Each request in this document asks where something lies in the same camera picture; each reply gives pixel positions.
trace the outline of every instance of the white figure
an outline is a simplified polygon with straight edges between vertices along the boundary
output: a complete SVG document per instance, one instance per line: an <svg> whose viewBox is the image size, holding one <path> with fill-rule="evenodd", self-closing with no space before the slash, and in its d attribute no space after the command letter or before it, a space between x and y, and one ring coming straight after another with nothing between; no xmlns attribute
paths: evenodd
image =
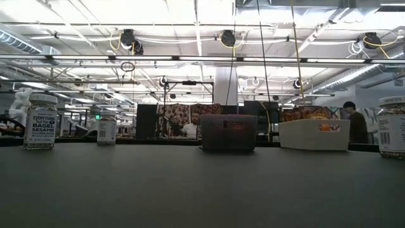
<svg viewBox="0 0 405 228"><path fill-rule="evenodd" d="M31 88L19 88L18 92L15 93L14 103L10 106L9 110L10 118L16 119L24 126L27 121L27 110L31 105L29 101L31 94Z"/></svg>

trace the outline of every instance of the workbench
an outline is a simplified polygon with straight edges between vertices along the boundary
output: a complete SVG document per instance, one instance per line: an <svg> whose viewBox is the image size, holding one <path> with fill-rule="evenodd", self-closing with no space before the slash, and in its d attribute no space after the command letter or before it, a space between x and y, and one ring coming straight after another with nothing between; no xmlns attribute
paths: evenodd
<svg viewBox="0 0 405 228"><path fill-rule="evenodd" d="M59 143L0 148L0 227L405 227L378 153Z"/></svg>

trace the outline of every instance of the ceiling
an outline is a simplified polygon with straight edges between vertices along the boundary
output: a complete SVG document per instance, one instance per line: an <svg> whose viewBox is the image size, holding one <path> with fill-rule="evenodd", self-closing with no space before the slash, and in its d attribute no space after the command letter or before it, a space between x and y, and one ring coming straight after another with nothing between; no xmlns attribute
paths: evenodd
<svg viewBox="0 0 405 228"><path fill-rule="evenodd" d="M46 3L41 4L39 1L41 0L0 0L0 23L36 44L52 46L61 54L127 55L128 51L123 48L114 50L118 42L113 40L110 44L109 39L117 39L123 29L134 29L136 38L144 46L145 55L232 56L232 48L224 47L217 38L224 29L233 30L235 27L236 39L242 41L235 49L236 56L263 57L263 50L267 57L296 56L289 6L262 6L259 17L256 7L240 7L233 13L233 0L50 0L48 3L51 9L44 6ZM299 2L308 3L309 6L317 4L316 1ZM386 51L404 42L401 36L405 35L402 31L405 14L376 12L381 1L373 1L371 5L357 1L362 6L358 9L338 9L337 4L332 4L340 1L323 2L331 4L322 7L297 7L294 10L297 45L301 48L299 56L302 58L381 56L380 49L350 53L352 43L357 37L362 39L365 32L376 32L384 43L396 41L385 47ZM335 21L328 23L333 16ZM259 21L263 32L263 47ZM22 54L4 44L0 45L0 53ZM40 64L30 66L29 62L17 63L32 67L32 70L43 75L51 73L51 68L40 67ZM117 91L160 91L158 80L164 75L173 81L213 81L216 73L214 65L184 65L173 68L174 63L162 63L157 68L143 68L142 65L152 65L153 62L136 64L140 66L134 72L134 79L140 85L111 84L109 88ZM60 73L65 68L54 66L53 70L54 73ZM303 66L302 81L308 82L305 90L310 90L344 70L342 67ZM244 91L266 91L263 66L238 65L236 72L241 83L247 80ZM299 76L297 67L268 66L266 72L271 92L297 91L292 87L292 82ZM115 81L124 74L125 80L129 80L131 73L125 73L119 68L116 72L111 68L69 68L58 79ZM258 85L253 84L256 80L259 81ZM83 85L81 89L91 88ZM203 89L202 86L178 85L173 91L195 92ZM140 103L156 102L156 98L148 95L131 95L128 98ZM189 95L182 98L182 101L203 102L208 99L209 96ZM240 96L240 100L243 99L253 98Z"/></svg>

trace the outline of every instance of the small box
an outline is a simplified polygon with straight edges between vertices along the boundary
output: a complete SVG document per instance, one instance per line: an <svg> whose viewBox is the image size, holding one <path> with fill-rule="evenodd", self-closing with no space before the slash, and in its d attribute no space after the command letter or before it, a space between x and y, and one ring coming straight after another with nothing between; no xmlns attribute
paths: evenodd
<svg viewBox="0 0 405 228"><path fill-rule="evenodd" d="M349 120L294 120L278 124L282 148L345 151Z"/></svg>

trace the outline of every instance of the white pillar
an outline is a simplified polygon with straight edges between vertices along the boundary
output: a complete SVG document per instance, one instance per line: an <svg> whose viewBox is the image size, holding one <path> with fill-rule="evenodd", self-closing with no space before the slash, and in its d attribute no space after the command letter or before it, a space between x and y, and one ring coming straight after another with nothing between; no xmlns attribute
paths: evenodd
<svg viewBox="0 0 405 228"><path fill-rule="evenodd" d="M216 68L214 78L214 102L221 105L238 105L238 78L235 67L232 68L232 74L230 67Z"/></svg>

